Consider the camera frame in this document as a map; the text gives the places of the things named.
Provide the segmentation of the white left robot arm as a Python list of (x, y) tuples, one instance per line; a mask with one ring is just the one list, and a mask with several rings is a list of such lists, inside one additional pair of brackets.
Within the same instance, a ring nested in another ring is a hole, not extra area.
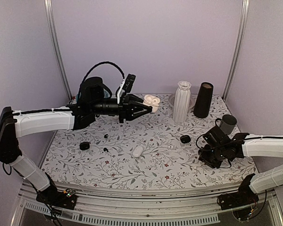
[(60, 108), (13, 111), (5, 107), (0, 116), (0, 162), (19, 172), (50, 204), (57, 204), (61, 195), (55, 185), (35, 163), (19, 148), (18, 139), (30, 134), (54, 130), (80, 130), (95, 122), (97, 115), (118, 116), (119, 122), (132, 121), (152, 111), (143, 100), (130, 94), (135, 75), (122, 80), (116, 97), (102, 78), (91, 77), (83, 81), (75, 104)]

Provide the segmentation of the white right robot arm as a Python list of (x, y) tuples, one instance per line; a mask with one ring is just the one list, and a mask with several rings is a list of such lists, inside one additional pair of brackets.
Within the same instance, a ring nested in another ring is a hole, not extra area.
[(237, 187), (249, 174), (257, 173), (254, 157), (283, 158), (283, 139), (251, 134), (242, 145), (242, 157), (224, 160), (220, 168), (202, 161), (205, 153), (200, 147), (206, 142), (202, 135), (228, 113), (218, 103), (208, 117), (201, 119), (188, 114), (183, 123), (175, 123), (171, 111), (162, 107), (124, 126), (124, 140), (129, 153), (141, 147), (139, 157), (132, 156), (124, 167), (128, 180), (126, 188), (145, 196), (187, 195), (208, 190)]

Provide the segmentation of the cream earbud charging case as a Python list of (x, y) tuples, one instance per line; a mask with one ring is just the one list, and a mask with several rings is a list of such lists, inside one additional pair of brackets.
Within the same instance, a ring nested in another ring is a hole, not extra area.
[(143, 104), (146, 106), (151, 106), (152, 112), (155, 113), (159, 108), (160, 98), (150, 95), (150, 94), (146, 94), (144, 96)]

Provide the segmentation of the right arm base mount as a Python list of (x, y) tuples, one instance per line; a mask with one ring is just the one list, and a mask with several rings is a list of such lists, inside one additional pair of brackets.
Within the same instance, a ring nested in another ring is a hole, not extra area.
[(250, 181), (254, 176), (254, 173), (248, 175), (240, 184), (237, 192), (218, 196), (217, 204), (221, 210), (237, 208), (259, 201), (258, 195), (250, 189)]

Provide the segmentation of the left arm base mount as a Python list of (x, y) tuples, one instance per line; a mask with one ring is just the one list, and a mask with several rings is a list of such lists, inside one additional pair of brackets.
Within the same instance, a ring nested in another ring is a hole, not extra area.
[(37, 192), (36, 201), (49, 206), (74, 210), (78, 198), (75, 194), (76, 190), (67, 188), (64, 191), (59, 191), (50, 176), (47, 173), (45, 175), (49, 179), (50, 186), (44, 191)]

